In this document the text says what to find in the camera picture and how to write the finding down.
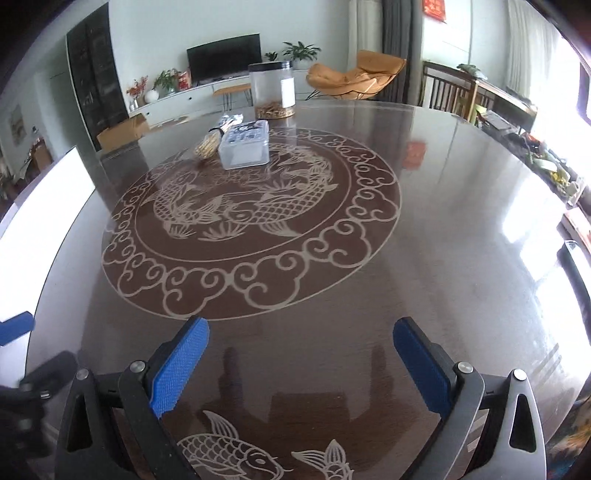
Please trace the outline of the black flat television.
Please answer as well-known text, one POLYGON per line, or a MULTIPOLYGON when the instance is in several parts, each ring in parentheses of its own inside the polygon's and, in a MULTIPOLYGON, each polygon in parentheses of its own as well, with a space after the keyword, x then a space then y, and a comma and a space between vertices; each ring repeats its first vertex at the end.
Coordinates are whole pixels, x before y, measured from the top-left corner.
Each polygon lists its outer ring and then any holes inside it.
POLYGON ((259 34, 201 44, 186 50, 193 86, 242 74, 262 60, 259 34))

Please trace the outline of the grey curtain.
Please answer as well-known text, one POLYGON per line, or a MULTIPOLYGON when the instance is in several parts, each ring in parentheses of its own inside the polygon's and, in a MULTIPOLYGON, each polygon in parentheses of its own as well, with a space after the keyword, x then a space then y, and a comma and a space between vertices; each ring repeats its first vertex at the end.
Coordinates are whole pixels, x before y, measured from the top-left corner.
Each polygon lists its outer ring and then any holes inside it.
POLYGON ((423 11, 420 0, 384 0, 383 52, 406 66, 386 89, 386 100, 417 105, 422 78, 423 11))

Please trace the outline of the cardboard box on floor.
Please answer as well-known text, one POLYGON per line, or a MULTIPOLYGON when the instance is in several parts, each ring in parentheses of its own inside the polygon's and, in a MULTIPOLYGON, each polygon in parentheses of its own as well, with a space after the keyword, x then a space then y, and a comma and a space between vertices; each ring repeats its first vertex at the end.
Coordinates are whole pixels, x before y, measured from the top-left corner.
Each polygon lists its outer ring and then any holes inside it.
POLYGON ((138 114, 103 130, 97 135, 97 140, 101 150, 107 153, 139 140, 149 130, 150 127, 144 115, 138 114))

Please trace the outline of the clear plastic container box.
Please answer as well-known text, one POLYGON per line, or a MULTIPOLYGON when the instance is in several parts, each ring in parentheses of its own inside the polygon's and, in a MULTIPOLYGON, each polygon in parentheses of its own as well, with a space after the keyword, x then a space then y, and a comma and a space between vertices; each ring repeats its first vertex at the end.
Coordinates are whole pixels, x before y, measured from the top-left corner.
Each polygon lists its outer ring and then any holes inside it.
POLYGON ((263 166, 270 162, 269 122, 256 120, 229 128, 218 155, 224 170, 263 166))

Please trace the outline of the red flower vase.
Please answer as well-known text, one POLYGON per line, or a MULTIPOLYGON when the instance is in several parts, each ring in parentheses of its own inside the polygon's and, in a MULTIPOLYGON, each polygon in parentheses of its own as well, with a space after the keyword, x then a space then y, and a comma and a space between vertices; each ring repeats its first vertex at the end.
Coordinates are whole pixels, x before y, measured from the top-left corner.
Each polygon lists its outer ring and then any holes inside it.
POLYGON ((135 79, 130 87, 127 88, 126 94, 132 99, 133 105, 138 108, 147 104, 156 102, 160 95, 155 89, 147 88, 148 77, 142 76, 135 79))

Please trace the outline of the small wooden side table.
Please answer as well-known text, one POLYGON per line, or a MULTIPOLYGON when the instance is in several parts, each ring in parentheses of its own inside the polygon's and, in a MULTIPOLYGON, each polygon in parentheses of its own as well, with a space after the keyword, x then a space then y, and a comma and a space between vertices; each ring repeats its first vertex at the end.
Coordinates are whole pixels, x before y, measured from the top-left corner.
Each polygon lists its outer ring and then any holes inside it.
POLYGON ((222 110, 231 111, 233 105, 233 96, 242 94, 245 98, 245 105, 252 106, 252 88, 249 83, 232 85, 214 89, 213 96, 221 97, 222 110))

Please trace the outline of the white tv cabinet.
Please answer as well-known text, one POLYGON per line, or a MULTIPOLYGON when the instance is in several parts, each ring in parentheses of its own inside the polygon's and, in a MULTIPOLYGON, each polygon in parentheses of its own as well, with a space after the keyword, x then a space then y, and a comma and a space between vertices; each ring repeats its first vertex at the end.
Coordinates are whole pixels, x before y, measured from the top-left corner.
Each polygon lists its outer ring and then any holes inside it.
MULTIPOLYGON (((308 86, 307 70, 294 70, 295 100, 307 100, 311 98, 312 89, 308 86)), ((249 73, 233 78, 222 79, 191 87, 176 93, 171 93, 156 102, 144 105, 129 113, 129 117, 143 114, 149 127, 153 128, 166 121, 171 121, 183 116, 197 117, 211 113, 225 113, 222 110, 221 97, 214 97, 213 91, 217 88, 228 87, 249 83, 249 73)), ((250 109, 252 106, 245 105, 245 98, 242 94, 233 96, 231 111, 236 109, 250 109)))

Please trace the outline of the orange lounge chair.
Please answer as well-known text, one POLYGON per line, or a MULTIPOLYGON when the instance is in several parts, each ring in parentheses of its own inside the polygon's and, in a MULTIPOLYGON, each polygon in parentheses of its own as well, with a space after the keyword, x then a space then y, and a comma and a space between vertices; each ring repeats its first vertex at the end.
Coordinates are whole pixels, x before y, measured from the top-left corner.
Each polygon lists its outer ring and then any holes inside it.
POLYGON ((366 100, 377 96, 404 70, 407 60, 379 52, 360 50, 356 66, 339 72, 321 63, 308 69, 308 86, 315 96, 342 100, 366 100))

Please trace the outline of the wooden dining chair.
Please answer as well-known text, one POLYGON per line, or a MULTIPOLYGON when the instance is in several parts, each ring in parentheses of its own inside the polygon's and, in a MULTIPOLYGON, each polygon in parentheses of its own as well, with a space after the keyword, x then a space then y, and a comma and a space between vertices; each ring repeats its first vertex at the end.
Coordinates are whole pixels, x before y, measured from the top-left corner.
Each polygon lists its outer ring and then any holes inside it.
POLYGON ((473 122, 478 86, 476 79, 457 68, 424 61, 419 105, 473 122))

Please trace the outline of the clear plastic jar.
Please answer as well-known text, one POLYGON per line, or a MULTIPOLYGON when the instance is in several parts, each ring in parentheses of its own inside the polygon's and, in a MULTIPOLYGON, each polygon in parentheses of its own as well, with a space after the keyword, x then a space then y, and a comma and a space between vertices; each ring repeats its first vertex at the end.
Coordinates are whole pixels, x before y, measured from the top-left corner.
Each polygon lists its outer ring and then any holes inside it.
POLYGON ((296 84, 290 61, 250 64, 249 80, 256 119, 281 120, 294 116, 296 84))

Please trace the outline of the green potted plant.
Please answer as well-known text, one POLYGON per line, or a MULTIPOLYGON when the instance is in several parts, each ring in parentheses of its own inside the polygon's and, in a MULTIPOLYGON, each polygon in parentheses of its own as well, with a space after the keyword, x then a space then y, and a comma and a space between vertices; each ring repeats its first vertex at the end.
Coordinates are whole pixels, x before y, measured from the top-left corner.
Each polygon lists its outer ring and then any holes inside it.
POLYGON ((304 44, 297 41, 284 42, 283 45, 283 58, 289 60, 298 70, 308 70, 322 52, 322 48, 314 43, 304 44))

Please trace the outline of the dark tall bookshelf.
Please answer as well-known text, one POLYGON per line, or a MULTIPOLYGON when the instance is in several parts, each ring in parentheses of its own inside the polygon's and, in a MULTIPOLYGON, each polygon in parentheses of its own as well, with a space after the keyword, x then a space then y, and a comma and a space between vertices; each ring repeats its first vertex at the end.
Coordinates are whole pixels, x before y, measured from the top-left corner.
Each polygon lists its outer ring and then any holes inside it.
POLYGON ((128 119, 115 66, 105 3, 66 35, 72 86, 89 139, 101 150, 98 135, 128 119))

